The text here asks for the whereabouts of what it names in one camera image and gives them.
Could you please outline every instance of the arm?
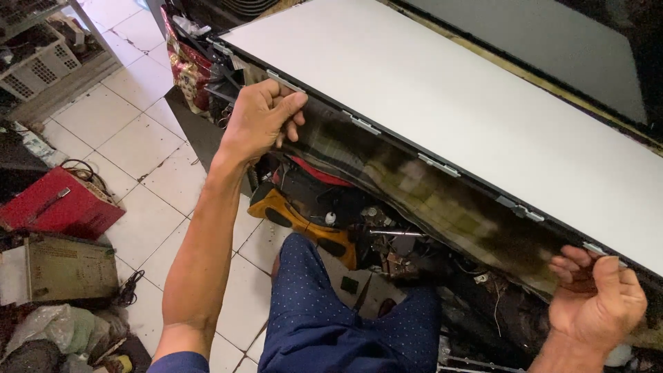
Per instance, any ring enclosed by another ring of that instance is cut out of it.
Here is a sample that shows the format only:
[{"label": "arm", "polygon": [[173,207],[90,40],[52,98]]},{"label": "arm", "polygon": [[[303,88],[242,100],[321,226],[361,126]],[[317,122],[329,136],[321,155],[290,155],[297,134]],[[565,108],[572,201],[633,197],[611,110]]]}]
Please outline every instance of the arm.
[{"label": "arm", "polygon": [[530,373],[600,373],[608,354],[636,327],[647,300],[635,272],[617,257],[572,246],[552,259],[560,284],[550,304],[552,329]]},{"label": "arm", "polygon": [[296,125],[307,100],[274,80],[243,88],[211,163],[182,246],[166,278],[164,327],[153,361],[180,351],[208,360],[230,270],[239,186],[250,162],[259,159],[285,132],[297,140]]}]

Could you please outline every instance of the white plastic basket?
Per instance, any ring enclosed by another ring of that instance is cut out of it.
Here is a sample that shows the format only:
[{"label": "white plastic basket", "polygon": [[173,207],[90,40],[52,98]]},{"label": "white plastic basket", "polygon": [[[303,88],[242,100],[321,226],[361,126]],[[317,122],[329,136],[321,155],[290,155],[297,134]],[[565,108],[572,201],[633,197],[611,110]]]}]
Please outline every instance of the white plastic basket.
[{"label": "white plastic basket", "polygon": [[58,41],[38,49],[0,75],[0,87],[24,102],[81,67],[64,37],[48,24],[43,25],[58,37]]}]

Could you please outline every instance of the red toolbox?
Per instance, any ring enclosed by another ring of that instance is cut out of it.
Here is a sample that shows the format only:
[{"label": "red toolbox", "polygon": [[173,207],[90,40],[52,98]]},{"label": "red toolbox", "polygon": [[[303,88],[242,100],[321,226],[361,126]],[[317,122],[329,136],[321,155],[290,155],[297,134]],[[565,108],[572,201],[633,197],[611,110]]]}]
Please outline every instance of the red toolbox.
[{"label": "red toolbox", "polygon": [[96,240],[124,213],[96,186],[55,167],[0,208],[0,225]]}]

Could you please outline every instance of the dirty floor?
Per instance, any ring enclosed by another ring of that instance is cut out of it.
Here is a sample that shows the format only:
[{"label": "dirty floor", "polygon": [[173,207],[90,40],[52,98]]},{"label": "dirty floor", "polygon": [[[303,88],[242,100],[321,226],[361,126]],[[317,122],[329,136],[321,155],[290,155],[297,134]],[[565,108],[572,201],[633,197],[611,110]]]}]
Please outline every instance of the dirty floor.
[{"label": "dirty floor", "polygon": [[[133,0],[80,0],[124,68],[55,113],[44,136],[71,158],[87,161],[127,213],[107,232],[117,250],[123,283],[135,270],[137,302],[129,322],[154,354],[162,326],[161,299],[168,269],[182,243],[205,171],[163,95],[172,87],[164,37],[152,15]],[[211,371],[251,373],[265,341],[271,281],[268,272],[289,230],[246,213],[241,197],[233,259],[211,352]],[[347,275],[361,291],[369,272],[349,273],[325,255],[337,293],[346,304],[358,295],[339,289]],[[371,317],[385,297],[402,298],[373,276],[360,314]]]}]

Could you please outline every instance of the forearm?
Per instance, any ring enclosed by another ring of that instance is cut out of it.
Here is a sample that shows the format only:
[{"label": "forearm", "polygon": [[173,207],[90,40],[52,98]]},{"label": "forearm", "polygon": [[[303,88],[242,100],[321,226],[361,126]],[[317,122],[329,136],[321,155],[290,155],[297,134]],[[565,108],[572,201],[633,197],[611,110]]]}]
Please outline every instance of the forearm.
[{"label": "forearm", "polygon": [[529,373],[600,373],[606,355],[551,331]]},{"label": "forearm", "polygon": [[[245,169],[246,164],[222,152],[214,157],[164,287],[163,335],[176,327],[182,343],[198,344],[202,350],[211,346],[221,311],[230,268],[239,188]],[[171,343],[170,348],[176,349],[177,346]],[[159,357],[167,353],[157,351]]]}]

